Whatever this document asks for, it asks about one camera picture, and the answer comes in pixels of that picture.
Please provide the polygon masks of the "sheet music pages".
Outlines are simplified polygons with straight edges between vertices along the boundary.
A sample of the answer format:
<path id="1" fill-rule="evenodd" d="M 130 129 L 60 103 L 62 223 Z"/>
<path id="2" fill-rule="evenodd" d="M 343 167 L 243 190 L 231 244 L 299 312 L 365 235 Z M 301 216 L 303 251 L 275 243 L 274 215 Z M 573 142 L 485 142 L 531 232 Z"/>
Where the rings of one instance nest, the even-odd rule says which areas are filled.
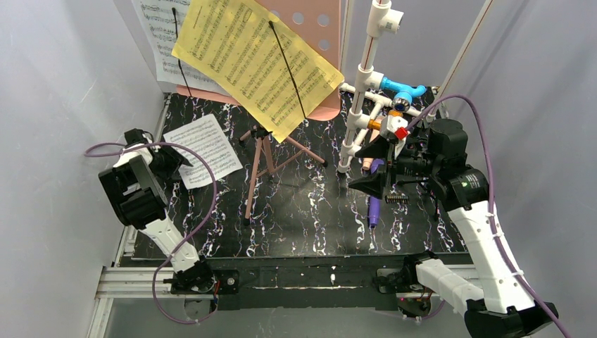
<path id="1" fill-rule="evenodd" d="M 213 114 L 205 115 L 191 123 L 164 134 L 167 142 L 185 146 L 207 162 L 214 179 L 242 169 L 241 162 Z M 192 164 L 179 169 L 180 177 L 187 189 L 205 187 L 213 182 L 206 167 L 194 155 L 181 150 L 180 153 Z"/>

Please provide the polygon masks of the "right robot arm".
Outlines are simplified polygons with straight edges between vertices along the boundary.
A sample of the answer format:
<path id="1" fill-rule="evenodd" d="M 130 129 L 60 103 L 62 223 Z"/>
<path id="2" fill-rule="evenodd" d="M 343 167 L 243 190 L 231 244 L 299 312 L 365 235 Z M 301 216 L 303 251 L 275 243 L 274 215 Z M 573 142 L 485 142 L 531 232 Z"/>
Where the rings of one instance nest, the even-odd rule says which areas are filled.
<path id="1" fill-rule="evenodd" d="M 383 164 L 374 174 L 352 181 L 350 188 L 396 203 L 398 197 L 389 190 L 398 176 L 423 177 L 464 239 L 480 283 L 468 282 L 431 251 L 407 256 L 402 270 L 387 282 L 396 289 L 414 284 L 431 289 L 463 317 L 472 337 L 528 337 L 550 325 L 557 309 L 549 302 L 540 304 L 524 288 L 498 228 L 489 181 L 466 162 L 468 136 L 461 123 L 435 120 L 423 144 L 407 137 L 405 128 L 400 122 L 394 132 L 381 131 L 356 152 Z"/>

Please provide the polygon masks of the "pink microphone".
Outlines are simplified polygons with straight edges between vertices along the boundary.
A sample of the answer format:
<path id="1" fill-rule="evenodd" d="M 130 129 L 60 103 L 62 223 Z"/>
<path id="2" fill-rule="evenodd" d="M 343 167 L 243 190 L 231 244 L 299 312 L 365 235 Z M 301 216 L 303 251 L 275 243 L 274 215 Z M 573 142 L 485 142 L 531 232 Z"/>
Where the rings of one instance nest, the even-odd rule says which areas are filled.
<path id="1" fill-rule="evenodd" d="M 363 158 L 362 169 L 364 171 L 371 171 L 373 162 L 375 160 L 384 160 L 387 155 L 388 142 L 380 135 L 379 129 L 370 130 L 370 140 L 365 152 L 366 157 Z"/>

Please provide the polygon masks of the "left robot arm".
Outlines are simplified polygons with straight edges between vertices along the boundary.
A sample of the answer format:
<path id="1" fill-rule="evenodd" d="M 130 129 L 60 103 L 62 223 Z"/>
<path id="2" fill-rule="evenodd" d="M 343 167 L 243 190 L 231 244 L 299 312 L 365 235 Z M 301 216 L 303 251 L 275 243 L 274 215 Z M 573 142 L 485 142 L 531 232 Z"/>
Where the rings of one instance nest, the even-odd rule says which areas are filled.
<path id="1" fill-rule="evenodd" d="M 192 164 L 170 146 L 151 146 L 151 134 L 131 129 L 124 133 L 125 153 L 99 173 L 99 181 L 124 226 L 145 234 L 170 258 L 176 292 L 206 293 L 214 288 L 215 275 L 195 247 L 183 241 L 181 232 L 167 214 L 167 198 L 160 181 L 170 180 L 182 166 Z"/>

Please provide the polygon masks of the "purple microphone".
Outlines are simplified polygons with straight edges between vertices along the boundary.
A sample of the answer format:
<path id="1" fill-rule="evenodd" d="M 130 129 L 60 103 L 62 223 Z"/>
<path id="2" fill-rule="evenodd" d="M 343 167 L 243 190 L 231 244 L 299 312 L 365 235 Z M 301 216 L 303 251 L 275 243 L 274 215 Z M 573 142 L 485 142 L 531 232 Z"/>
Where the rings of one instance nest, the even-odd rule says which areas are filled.
<path id="1" fill-rule="evenodd" d="M 382 165 L 384 161 L 382 159 L 375 159 L 372 161 L 370 165 L 370 169 L 368 171 L 369 175 L 373 175 L 377 172 L 377 169 L 380 165 Z M 374 229 L 379 223 L 380 217 L 380 208 L 381 208 L 381 201 L 373 196 L 369 197 L 368 202 L 368 227 L 370 229 Z"/>

